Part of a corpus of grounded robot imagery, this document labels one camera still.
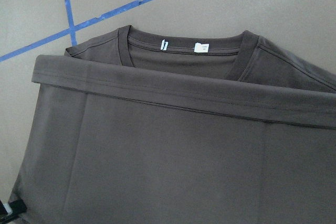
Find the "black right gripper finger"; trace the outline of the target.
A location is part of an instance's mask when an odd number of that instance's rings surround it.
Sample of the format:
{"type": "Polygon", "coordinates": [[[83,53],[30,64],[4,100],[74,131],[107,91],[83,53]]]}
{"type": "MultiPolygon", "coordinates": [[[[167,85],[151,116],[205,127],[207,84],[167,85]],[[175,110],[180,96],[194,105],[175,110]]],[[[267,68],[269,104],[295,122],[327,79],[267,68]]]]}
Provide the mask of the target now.
{"type": "Polygon", "coordinates": [[[14,221],[27,211],[27,206],[23,200],[16,200],[8,203],[1,201],[1,221],[14,221]]]}

